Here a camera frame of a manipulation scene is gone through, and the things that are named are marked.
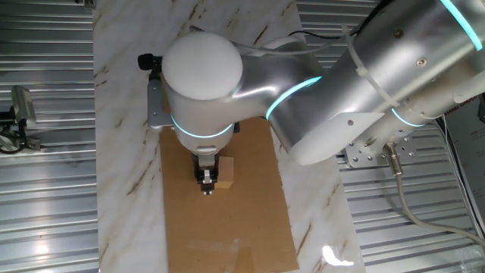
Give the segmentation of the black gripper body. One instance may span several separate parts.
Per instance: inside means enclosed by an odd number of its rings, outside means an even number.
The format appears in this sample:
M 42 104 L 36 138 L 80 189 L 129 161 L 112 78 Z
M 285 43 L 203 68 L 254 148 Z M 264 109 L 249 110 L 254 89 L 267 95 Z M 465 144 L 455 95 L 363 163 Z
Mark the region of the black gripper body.
M 195 174 L 202 174 L 208 169 L 213 173 L 218 172 L 219 154 L 214 155 L 196 155 L 192 154 L 192 165 Z

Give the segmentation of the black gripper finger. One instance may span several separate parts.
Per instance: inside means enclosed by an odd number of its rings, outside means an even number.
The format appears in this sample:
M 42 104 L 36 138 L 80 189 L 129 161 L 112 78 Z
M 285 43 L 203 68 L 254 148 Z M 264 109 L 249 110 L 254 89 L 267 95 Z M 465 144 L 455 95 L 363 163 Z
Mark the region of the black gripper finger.
M 216 170 L 196 171 L 197 184 L 205 195 L 211 195 L 217 183 L 218 172 Z

